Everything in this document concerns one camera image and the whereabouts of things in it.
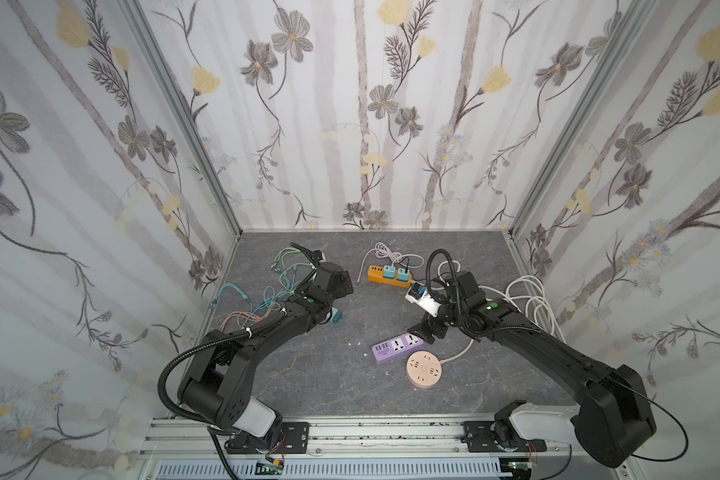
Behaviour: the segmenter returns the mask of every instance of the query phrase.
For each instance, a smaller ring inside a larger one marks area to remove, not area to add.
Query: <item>black cable hose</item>
[[[180,417],[188,418],[189,420],[194,420],[195,422],[212,423],[211,420],[205,418],[204,416],[194,412],[190,412],[189,410],[185,410],[184,408],[181,408],[177,404],[173,403],[173,400],[170,399],[170,397],[168,396],[168,391],[166,390],[166,381],[168,380],[168,375],[170,375],[170,373],[173,371],[173,369],[176,368],[176,366],[178,366],[184,360],[197,354],[198,352],[211,349],[216,346],[225,345],[227,343],[232,343],[237,340],[259,336],[277,326],[280,321],[285,318],[285,316],[285,313],[283,313],[280,315],[280,317],[272,320],[271,322],[267,322],[264,325],[256,324],[253,328],[250,329],[250,335],[247,330],[238,330],[236,332],[227,334],[227,336],[222,339],[203,343],[202,345],[196,346],[192,349],[185,351],[184,353],[179,354],[178,357],[168,362],[168,365],[166,365],[166,368],[163,369],[160,377],[157,379],[157,397],[160,399],[163,405],[166,406],[166,408],[168,408],[172,411],[172,413]]]
[[[216,453],[219,454],[219,460],[221,460],[221,464],[224,466],[224,470],[226,470],[226,474],[230,476],[232,480],[240,480],[237,475],[232,471],[232,467],[226,460],[226,457],[224,456],[224,451],[221,450],[221,444],[219,443],[219,438],[216,436],[215,433],[211,431],[211,427],[208,427],[208,433],[211,435],[211,439],[213,440],[213,446],[216,447]]]
[[[426,281],[427,281],[427,292],[429,292],[430,295],[432,295],[432,274],[430,274],[430,270],[432,269],[432,260],[438,255],[442,254],[445,259],[448,261],[448,268],[451,270],[451,283],[453,283],[456,288],[454,289],[456,293],[456,311],[458,312],[459,319],[464,318],[464,312],[461,309],[461,293],[459,292],[458,288],[458,281],[456,280],[456,269],[454,267],[454,261],[451,258],[451,254],[448,253],[446,249],[438,248],[434,252],[432,252],[429,255],[429,258],[427,259],[427,269],[425,271],[426,275]]]

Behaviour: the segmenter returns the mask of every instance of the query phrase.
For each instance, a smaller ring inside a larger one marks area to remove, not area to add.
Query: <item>teal plug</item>
[[[394,280],[394,265],[384,265],[384,278]]]
[[[411,273],[405,268],[398,268],[398,280],[401,282],[407,282],[411,278]]]

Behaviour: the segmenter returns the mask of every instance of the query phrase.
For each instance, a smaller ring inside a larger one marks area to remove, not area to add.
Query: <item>floral wallpaper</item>
[[[643,470],[720,478],[720,2],[656,4],[513,235],[568,341],[642,373],[687,428],[684,458]],[[638,453],[680,453],[680,430],[654,413]]]
[[[140,1],[261,229],[509,227],[629,7]]]
[[[197,340],[232,237],[157,92],[116,4],[0,2],[0,478],[135,475]]]

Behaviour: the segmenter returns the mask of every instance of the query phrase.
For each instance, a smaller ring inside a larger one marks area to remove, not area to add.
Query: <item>orange power strip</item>
[[[393,286],[402,286],[404,288],[409,288],[411,286],[411,277],[408,276],[408,280],[405,282],[401,282],[400,280],[397,280],[398,273],[397,271],[394,272],[394,278],[384,278],[384,268],[381,266],[371,265],[368,267],[368,280],[371,282],[379,282],[384,283],[386,285],[393,285]]]

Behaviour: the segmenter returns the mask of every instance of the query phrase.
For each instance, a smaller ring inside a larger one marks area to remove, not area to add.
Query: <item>mounting plate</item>
[[[307,443],[309,442],[308,422],[284,422],[282,424],[282,434],[282,446],[276,449],[273,455],[280,453],[307,453]],[[240,432],[240,434],[224,443],[224,449],[229,455],[266,453],[266,450],[260,451],[261,447],[256,440],[247,433]]]
[[[501,449],[493,440],[490,434],[490,426],[493,422],[464,422],[464,438],[462,442],[467,444],[470,453],[506,452]],[[544,440],[529,440],[534,452],[546,452],[547,444]],[[519,447],[513,452],[529,452],[528,444]]]

